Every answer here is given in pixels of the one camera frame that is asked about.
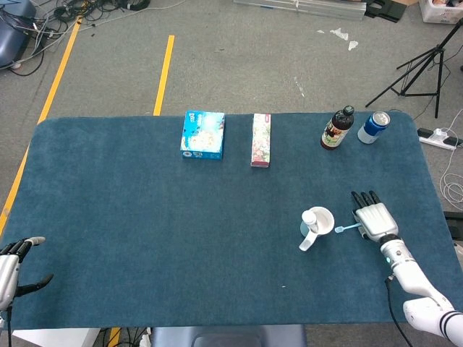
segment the blue box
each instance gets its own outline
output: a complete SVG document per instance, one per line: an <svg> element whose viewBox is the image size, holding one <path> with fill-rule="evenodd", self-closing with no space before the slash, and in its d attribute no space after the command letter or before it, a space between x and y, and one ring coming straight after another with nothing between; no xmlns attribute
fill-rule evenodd
<svg viewBox="0 0 463 347"><path fill-rule="evenodd" d="M187 111L180 150L186 158L222 159L225 114Z"/></svg>

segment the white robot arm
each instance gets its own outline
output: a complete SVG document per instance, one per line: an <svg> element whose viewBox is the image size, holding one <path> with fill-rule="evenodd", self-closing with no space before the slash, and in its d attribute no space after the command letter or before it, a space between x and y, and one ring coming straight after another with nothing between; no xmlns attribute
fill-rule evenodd
<svg viewBox="0 0 463 347"><path fill-rule="evenodd" d="M53 275L48 275L38 283L18 286L20 266L32 246L45 241L42 236L22 239L13 244L7 244L0 251L0 312L11 308L15 297L37 291L50 282Z"/></svg>
<svg viewBox="0 0 463 347"><path fill-rule="evenodd" d="M375 192L370 195L356 192L352 195L360 206L354 218L362 224L360 233L381 244L381 253L390 264L401 287L414 295L423 296L404 302L408 323L417 330L427 331L447 338L454 345L463 347L463 313L454 310L449 300L441 294L421 270L403 240L399 228L386 206Z"/></svg>

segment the brown bottle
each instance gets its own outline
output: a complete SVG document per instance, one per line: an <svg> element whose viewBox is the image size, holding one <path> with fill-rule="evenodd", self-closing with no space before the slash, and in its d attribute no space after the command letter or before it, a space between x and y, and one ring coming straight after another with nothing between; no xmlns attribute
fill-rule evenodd
<svg viewBox="0 0 463 347"><path fill-rule="evenodd" d="M325 131L321 135L320 144L327 150L335 150L346 136L354 123L354 108L346 106L337 111L327 123Z"/></svg>

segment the paper scrap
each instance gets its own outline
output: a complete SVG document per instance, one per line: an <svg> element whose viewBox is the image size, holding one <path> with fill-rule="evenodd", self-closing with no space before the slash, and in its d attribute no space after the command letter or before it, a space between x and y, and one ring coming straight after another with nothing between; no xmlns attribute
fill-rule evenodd
<svg viewBox="0 0 463 347"><path fill-rule="evenodd" d="M358 45L359 45L359 43L357 41L350 41L349 42L349 51L351 51L352 49L354 49Z"/></svg>
<svg viewBox="0 0 463 347"><path fill-rule="evenodd" d="M349 40L349 33L342 33L340 27L336 30L330 30L330 33L336 35L338 38L342 38L345 41Z"/></svg>
<svg viewBox="0 0 463 347"><path fill-rule="evenodd" d="M304 90L302 89L302 87L297 82L297 77L296 76L294 76L294 81L296 82L296 86L299 88L299 91L301 92L302 97L305 98Z"/></svg>

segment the soda can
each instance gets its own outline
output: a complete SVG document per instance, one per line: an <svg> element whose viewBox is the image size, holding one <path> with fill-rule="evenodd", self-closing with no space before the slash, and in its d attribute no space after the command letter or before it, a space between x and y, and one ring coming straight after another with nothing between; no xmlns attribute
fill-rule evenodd
<svg viewBox="0 0 463 347"><path fill-rule="evenodd" d="M386 112L375 112L368 117L365 125L359 129L357 137L366 144L374 143L381 132L388 127L391 117Z"/></svg>

